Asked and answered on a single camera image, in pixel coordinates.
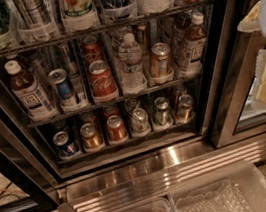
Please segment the red coca-cola can middle shelf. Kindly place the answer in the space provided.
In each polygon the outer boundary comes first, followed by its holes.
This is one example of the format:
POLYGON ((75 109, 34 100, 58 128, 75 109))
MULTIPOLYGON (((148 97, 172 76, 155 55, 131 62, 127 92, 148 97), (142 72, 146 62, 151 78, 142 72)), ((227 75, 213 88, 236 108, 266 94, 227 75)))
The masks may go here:
POLYGON ((89 81, 96 97, 105 97, 116 91, 111 69, 104 60, 96 60, 89 67, 89 81))

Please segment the gold can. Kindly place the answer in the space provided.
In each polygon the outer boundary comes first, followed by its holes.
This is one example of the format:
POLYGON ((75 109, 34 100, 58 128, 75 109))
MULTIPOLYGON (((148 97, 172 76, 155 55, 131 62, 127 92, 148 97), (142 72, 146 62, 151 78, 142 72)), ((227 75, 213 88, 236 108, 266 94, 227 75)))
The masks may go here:
POLYGON ((178 120, 186 121, 191 119, 194 105, 193 101, 194 99, 191 95, 183 94, 179 96, 175 110, 175 117, 178 120))
POLYGON ((102 145, 102 137, 94 124, 85 123, 80 128, 81 138, 86 149, 97 149, 102 145))

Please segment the gold can bottom left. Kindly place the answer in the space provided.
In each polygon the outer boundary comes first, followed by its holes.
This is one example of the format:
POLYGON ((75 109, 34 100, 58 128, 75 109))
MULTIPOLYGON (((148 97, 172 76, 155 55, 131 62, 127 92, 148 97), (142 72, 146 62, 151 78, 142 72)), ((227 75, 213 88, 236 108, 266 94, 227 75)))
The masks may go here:
POLYGON ((94 124, 85 123, 80 128, 81 138, 86 149, 97 149, 102 145, 102 137, 94 124))

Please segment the right clear plastic bin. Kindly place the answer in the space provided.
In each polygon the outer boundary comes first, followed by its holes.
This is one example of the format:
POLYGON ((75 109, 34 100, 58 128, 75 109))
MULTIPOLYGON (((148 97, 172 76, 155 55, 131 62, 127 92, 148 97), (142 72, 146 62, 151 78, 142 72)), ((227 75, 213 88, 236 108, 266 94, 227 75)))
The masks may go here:
POLYGON ((168 197, 174 212, 266 212, 266 179, 243 160, 180 182, 168 197))

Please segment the tea bottle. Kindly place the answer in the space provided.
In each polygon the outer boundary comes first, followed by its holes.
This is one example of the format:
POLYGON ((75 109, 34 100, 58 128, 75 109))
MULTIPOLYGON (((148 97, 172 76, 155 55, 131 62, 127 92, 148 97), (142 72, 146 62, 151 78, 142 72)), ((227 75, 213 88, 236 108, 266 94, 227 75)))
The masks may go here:
POLYGON ((36 75, 24 69, 15 60, 6 62, 5 69, 10 75, 10 89, 25 106, 33 121, 46 120, 54 114, 47 92, 36 75))
POLYGON ((188 72, 199 68, 207 38, 203 22, 204 14, 196 11, 191 16, 190 25, 183 31, 178 61, 181 71, 188 72))

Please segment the silver bottle top shelf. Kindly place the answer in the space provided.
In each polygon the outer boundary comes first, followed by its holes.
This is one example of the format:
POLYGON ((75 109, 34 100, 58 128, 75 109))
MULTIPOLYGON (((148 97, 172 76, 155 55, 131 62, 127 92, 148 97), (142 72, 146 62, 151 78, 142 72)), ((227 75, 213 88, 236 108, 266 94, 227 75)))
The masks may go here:
POLYGON ((52 21, 43 0, 13 0, 13 3, 30 29, 45 26, 52 21))

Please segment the steel fridge bottom grille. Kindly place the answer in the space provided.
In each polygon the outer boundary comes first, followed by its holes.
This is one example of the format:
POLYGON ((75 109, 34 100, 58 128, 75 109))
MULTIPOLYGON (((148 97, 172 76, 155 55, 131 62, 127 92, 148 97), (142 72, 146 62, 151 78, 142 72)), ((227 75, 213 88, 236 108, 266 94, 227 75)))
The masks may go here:
POLYGON ((244 160, 266 160, 266 132, 218 149, 200 140, 170 146, 72 181, 59 190, 58 211, 115 212, 132 203, 162 197, 186 179, 244 160))

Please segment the tea bottle middle left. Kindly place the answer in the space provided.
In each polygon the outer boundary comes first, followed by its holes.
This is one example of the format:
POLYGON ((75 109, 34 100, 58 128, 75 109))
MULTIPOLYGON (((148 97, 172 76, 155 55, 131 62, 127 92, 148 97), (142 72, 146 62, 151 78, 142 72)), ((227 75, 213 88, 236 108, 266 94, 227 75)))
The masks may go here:
POLYGON ((46 120, 54 114, 47 92, 36 75, 24 69, 15 60, 6 62, 5 69, 10 75, 10 89, 25 106, 33 121, 46 120))

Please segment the gold can bottom right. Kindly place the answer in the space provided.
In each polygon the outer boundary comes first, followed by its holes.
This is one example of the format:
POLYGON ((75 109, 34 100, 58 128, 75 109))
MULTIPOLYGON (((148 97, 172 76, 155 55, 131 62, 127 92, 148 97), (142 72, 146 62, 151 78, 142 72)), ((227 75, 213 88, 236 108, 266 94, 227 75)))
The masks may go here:
POLYGON ((175 110, 175 117, 178 120, 186 121, 191 119, 194 105, 193 101, 194 99, 191 95, 183 94, 179 96, 175 110))

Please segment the green can bottom shelf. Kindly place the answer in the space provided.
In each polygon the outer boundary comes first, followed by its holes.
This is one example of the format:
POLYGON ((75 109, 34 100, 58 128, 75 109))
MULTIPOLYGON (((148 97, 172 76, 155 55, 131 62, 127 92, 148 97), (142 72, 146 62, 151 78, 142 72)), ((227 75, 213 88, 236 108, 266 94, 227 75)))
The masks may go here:
POLYGON ((162 126, 171 122, 170 106, 167 98, 159 96, 159 98, 155 99, 153 107, 154 124, 162 126))

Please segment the tea bottle middle right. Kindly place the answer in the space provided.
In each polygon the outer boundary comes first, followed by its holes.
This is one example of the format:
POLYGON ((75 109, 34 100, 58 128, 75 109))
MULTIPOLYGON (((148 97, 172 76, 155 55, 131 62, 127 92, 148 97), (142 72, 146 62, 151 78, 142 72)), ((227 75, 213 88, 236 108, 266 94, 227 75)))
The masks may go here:
POLYGON ((181 71, 188 72, 199 68, 207 38, 203 22, 204 14, 196 11, 191 16, 190 25, 183 31, 178 61, 181 71))

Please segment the right fridge glass door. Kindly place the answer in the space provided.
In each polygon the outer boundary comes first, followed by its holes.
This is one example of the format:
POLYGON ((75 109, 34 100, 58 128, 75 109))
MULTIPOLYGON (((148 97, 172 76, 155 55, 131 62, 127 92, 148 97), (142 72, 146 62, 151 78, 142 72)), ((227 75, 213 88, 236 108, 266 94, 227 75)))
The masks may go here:
POLYGON ((217 103, 214 104, 211 139, 224 147, 254 135, 266 133, 266 113, 252 113, 241 119, 242 111, 254 80, 254 66, 259 50, 266 47, 260 32, 241 33, 237 25, 258 0, 215 0, 209 45, 217 48, 213 81, 217 103))

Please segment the gold can middle shelf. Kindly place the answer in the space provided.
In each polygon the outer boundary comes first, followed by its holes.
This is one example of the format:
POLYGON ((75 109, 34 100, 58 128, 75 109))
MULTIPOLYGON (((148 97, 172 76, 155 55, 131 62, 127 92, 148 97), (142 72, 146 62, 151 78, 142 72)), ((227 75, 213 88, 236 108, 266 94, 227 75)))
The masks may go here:
POLYGON ((169 74, 170 46, 166 43, 155 43, 150 50, 150 76, 164 77, 169 74))

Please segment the red can bottom shelf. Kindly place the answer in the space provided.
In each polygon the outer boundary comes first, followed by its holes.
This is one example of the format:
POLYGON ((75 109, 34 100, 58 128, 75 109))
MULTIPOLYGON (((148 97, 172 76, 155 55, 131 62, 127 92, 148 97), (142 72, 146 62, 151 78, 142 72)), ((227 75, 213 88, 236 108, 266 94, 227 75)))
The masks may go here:
POLYGON ((121 117, 112 115, 107 119, 106 123, 110 141, 121 141, 126 138, 127 132, 121 117))

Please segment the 7up bottle top shelf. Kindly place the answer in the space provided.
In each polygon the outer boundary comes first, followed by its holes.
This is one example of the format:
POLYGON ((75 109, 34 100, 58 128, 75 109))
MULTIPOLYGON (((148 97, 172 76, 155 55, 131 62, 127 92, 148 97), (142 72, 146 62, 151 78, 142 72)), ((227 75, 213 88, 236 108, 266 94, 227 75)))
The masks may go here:
POLYGON ((59 0, 59 6, 66 18, 84 16, 94 10, 92 0, 59 0))

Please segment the blue pepsi can bottom shelf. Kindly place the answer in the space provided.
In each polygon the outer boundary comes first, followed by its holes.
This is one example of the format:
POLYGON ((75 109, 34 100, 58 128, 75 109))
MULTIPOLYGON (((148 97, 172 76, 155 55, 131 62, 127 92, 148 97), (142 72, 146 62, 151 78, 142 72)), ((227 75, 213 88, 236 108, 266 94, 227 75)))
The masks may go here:
POLYGON ((74 156, 79 151, 78 145, 74 140, 69 138, 69 134, 66 131, 57 132, 52 140, 61 157, 74 156))

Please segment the blue can middle shelf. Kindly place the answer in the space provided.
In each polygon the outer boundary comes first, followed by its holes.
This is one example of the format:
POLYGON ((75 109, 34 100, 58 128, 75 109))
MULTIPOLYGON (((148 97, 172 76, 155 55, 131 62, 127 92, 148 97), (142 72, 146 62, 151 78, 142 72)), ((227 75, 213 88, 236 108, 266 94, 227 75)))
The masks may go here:
POLYGON ((75 102, 75 92, 73 90, 70 79, 67 77, 67 72, 63 69, 54 69, 48 75, 48 80, 54 90, 57 91, 58 97, 64 104, 75 102))

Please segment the clear water bottle middle shelf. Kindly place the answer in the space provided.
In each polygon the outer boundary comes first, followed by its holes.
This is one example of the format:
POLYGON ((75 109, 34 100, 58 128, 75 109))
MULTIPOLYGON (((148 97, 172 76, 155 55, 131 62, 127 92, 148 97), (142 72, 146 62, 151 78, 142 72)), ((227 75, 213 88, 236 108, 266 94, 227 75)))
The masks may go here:
POLYGON ((135 41, 135 36, 130 32, 123 36, 119 46, 118 56, 121 68, 123 86, 134 89, 143 83, 142 48, 135 41))

